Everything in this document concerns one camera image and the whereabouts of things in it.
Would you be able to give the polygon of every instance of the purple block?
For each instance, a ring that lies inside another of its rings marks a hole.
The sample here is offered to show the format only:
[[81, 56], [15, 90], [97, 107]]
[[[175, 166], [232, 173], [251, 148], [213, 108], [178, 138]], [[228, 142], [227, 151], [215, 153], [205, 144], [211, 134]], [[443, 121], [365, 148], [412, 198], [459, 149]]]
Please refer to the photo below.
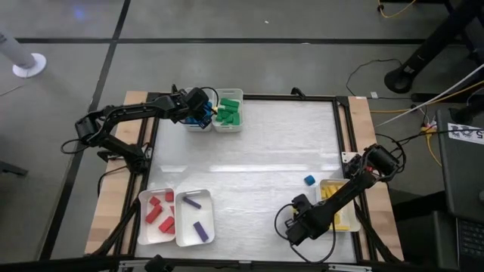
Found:
[[193, 207], [197, 208], [197, 209], [200, 209], [202, 208], [202, 205], [196, 203], [195, 201], [187, 198], [186, 196], [183, 197], [183, 201], [185, 201], [186, 203], [192, 205]]
[[197, 223], [194, 224], [194, 227], [195, 227], [195, 230], [198, 232], [198, 236], [205, 243], [205, 241], [207, 241], [209, 239], [209, 237], [206, 235], [205, 230], [203, 229], [200, 222], [197, 221]]

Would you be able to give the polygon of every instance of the green block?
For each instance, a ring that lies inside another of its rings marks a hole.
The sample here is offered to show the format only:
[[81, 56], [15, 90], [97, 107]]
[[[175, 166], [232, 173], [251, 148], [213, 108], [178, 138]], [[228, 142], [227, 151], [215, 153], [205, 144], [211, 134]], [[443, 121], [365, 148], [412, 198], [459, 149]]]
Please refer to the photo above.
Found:
[[239, 107], [225, 106], [225, 110], [230, 113], [236, 113], [239, 110]]
[[234, 114], [229, 115], [224, 121], [231, 124], [234, 121]]
[[220, 101], [221, 105], [230, 106], [230, 107], [239, 107], [239, 103], [237, 101], [230, 100], [228, 98], [222, 98]]
[[226, 110], [223, 110], [222, 113], [220, 113], [221, 110], [219, 110], [219, 114], [222, 115], [222, 118], [225, 119], [227, 118], [229, 115], [231, 115], [230, 112], [226, 111]]
[[240, 125], [240, 114], [239, 113], [234, 113], [234, 121], [232, 122], [232, 125]]

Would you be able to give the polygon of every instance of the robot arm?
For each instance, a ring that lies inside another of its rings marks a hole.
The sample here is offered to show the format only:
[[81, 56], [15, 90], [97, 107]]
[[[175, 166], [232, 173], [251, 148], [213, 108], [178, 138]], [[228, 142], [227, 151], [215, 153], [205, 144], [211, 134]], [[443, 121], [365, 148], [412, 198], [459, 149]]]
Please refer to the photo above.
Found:
[[285, 222], [290, 244], [298, 246], [308, 237], [313, 240], [320, 237], [329, 230], [334, 215], [342, 207], [378, 181], [390, 181], [399, 168], [397, 158], [382, 146], [373, 144], [362, 156], [357, 155], [348, 162], [345, 171], [352, 178], [329, 199], [312, 205], [306, 195], [296, 196], [292, 201], [296, 217]]
[[114, 126], [120, 122], [156, 117], [171, 119], [174, 123], [188, 117], [199, 121], [202, 128], [208, 126], [212, 119], [207, 115], [211, 109], [206, 105], [208, 96], [200, 88], [193, 88], [186, 93], [184, 90], [142, 104], [126, 106], [107, 106], [102, 110], [88, 113], [75, 124], [79, 140], [89, 147], [104, 147], [113, 153], [122, 156], [129, 171], [141, 173], [147, 168], [147, 160], [143, 150], [135, 144], [126, 144], [110, 134]]

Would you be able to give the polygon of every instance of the blue cube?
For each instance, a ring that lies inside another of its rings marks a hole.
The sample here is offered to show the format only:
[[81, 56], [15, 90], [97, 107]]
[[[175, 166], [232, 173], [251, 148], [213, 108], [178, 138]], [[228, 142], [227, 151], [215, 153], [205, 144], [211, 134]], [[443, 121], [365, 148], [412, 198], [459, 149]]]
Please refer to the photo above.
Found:
[[315, 177], [313, 177], [311, 175], [305, 177], [304, 181], [306, 182], [306, 184], [308, 184], [308, 186], [311, 186], [316, 182]]

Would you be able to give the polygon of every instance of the white label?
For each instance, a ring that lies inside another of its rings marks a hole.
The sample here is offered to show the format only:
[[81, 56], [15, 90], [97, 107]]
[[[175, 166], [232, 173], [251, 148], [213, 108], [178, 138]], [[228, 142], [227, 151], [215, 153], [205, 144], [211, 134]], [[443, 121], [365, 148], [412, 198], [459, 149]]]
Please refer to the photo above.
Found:
[[467, 141], [475, 144], [484, 144], [484, 129], [482, 131], [456, 131], [465, 129], [481, 129], [469, 125], [447, 124], [447, 129], [450, 131], [448, 137], [459, 141]]

